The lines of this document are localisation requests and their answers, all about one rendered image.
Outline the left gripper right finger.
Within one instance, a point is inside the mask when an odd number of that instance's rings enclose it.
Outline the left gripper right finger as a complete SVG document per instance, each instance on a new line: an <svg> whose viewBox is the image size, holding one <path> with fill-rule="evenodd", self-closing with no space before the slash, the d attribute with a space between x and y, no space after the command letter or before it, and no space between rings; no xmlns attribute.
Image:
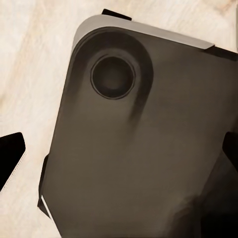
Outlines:
<svg viewBox="0 0 238 238"><path fill-rule="evenodd" d="M238 172L238 134L227 132L223 140L222 150Z"/></svg>

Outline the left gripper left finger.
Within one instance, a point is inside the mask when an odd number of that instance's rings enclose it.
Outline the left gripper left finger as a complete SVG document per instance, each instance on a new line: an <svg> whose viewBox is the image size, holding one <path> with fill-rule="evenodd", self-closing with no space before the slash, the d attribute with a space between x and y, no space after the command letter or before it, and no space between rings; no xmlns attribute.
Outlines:
<svg viewBox="0 0 238 238"><path fill-rule="evenodd" d="M23 134L0 137L0 191L26 150Z"/></svg>

